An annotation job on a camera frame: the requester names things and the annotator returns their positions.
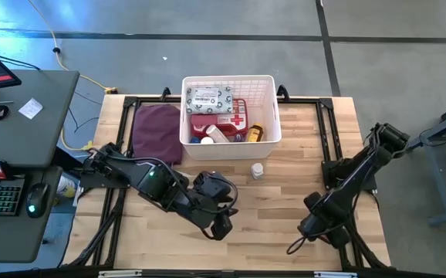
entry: red first aid box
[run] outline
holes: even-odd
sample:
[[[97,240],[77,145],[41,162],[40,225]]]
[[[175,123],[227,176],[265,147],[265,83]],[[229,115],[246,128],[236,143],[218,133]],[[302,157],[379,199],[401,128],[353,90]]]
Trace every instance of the red first aid box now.
[[[192,135],[206,137],[206,130],[214,124],[225,136],[240,134],[245,137],[248,130],[247,105],[243,99],[233,100],[230,114],[192,114]]]

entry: concrete floor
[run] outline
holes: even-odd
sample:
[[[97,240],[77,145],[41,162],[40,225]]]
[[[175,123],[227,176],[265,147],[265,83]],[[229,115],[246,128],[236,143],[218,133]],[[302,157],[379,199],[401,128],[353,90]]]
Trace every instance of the concrete floor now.
[[[270,74],[293,95],[332,96],[320,41],[125,39],[125,34],[321,36],[314,0],[36,4],[57,32],[81,32],[81,39],[59,39],[63,62],[104,85],[119,87],[121,93],[161,93],[166,86],[177,93],[186,76]],[[323,4],[331,36],[446,38],[446,0]],[[46,32],[27,1],[0,0],[0,55],[57,70],[52,40],[32,38]],[[90,32],[124,39],[88,39]],[[341,96],[353,97],[363,135],[379,121],[416,137],[446,111],[446,44],[332,43],[331,48]],[[77,89],[96,101],[103,99],[102,90],[85,80]],[[100,106],[74,96],[71,109],[82,123],[97,117]],[[68,117],[68,144],[82,147],[93,137],[95,126],[92,121],[73,133]],[[377,174],[377,184],[393,266],[446,274],[446,225],[430,228],[426,223],[427,217],[442,213],[442,206],[423,151],[393,161]],[[64,245],[57,244],[54,254],[61,255]],[[40,251],[40,262],[41,255],[49,267],[61,257]]]

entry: wooden tabletop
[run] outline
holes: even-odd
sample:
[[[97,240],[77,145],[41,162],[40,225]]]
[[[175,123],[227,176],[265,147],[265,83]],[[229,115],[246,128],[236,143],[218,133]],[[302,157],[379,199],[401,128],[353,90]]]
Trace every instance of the wooden tabletop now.
[[[115,142],[125,95],[106,95],[94,137],[95,147]],[[334,97],[334,111],[345,158],[362,149],[353,99]],[[337,250],[321,242],[306,242],[295,254],[286,255],[291,242],[300,237],[297,225],[308,214],[303,199],[324,193],[320,163],[323,160],[316,108],[310,104],[280,104],[282,140],[266,159],[195,161],[184,153],[175,167],[194,178],[199,172],[219,171],[239,191],[231,217],[233,230],[224,240],[206,239],[201,231],[176,213],[165,213],[129,189],[115,260],[116,268],[193,270],[340,270]],[[326,129],[329,121],[326,113]],[[126,138],[133,109],[129,112]],[[334,150],[330,150],[332,159]],[[264,165],[264,178],[252,179],[250,167]],[[79,200],[64,263],[74,260],[98,229],[105,195],[93,189]],[[359,233],[378,258],[390,264],[383,229],[374,200],[359,198],[355,217]],[[102,259],[106,258],[110,233]]]

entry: purple towel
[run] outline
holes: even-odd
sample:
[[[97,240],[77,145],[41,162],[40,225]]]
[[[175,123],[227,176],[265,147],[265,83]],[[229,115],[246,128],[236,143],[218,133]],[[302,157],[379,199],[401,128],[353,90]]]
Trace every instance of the purple towel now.
[[[153,105],[137,109],[132,143],[135,158],[158,158],[167,164],[180,164],[182,144],[180,111],[172,105]]]

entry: computer mouse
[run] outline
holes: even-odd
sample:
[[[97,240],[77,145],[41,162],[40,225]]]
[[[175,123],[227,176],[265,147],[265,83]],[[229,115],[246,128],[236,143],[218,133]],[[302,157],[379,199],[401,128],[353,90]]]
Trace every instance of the computer mouse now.
[[[28,196],[25,200],[25,210],[29,217],[38,218],[45,213],[48,187],[46,183],[40,182],[29,188]]]

